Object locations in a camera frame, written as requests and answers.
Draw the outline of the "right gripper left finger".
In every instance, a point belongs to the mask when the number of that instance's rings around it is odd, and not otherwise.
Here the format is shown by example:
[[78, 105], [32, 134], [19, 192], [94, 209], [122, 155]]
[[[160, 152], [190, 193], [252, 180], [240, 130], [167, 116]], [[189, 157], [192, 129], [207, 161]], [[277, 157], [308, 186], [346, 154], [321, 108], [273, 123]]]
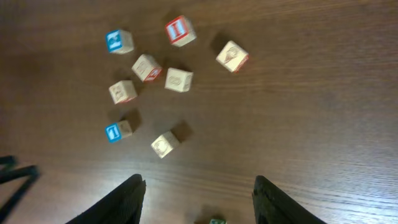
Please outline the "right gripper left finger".
[[146, 182], [134, 174], [67, 224], [139, 224]]

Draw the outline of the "blue-top block with L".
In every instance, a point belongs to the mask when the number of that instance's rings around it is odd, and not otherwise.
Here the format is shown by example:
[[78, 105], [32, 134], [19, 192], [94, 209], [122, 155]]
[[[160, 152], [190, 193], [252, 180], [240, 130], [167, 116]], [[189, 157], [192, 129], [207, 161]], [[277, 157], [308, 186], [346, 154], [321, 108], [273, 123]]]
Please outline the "blue-top block with L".
[[105, 127], [104, 131], [110, 143], [120, 141], [133, 134], [128, 120], [122, 120], [117, 123], [110, 124]]

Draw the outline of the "yellow-edged block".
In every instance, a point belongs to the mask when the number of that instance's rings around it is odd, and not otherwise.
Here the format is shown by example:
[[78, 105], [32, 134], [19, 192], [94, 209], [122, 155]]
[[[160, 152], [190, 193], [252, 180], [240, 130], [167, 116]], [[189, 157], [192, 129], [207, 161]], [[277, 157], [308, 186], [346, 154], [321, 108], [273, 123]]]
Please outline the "yellow-edged block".
[[213, 218], [210, 220], [209, 224], [227, 224], [227, 222], [224, 219]]

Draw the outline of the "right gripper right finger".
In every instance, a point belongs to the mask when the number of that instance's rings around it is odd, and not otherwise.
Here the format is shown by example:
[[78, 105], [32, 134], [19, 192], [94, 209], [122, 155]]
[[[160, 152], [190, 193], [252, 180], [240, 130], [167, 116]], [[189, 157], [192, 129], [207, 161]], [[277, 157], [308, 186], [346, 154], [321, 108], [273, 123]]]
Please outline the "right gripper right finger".
[[262, 175], [252, 193], [257, 224], [326, 224]]

